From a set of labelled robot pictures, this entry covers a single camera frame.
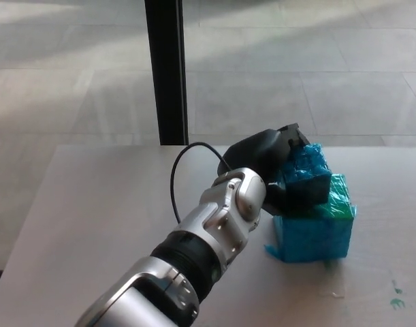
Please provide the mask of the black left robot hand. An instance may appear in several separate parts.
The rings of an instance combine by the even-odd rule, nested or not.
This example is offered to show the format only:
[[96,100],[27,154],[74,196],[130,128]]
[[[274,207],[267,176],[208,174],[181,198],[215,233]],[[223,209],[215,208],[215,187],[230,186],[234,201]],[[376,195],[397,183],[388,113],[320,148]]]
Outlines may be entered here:
[[231,145],[217,168],[250,168],[266,185],[263,209],[271,215],[328,202],[332,171],[322,146],[311,143],[297,123],[266,129]]

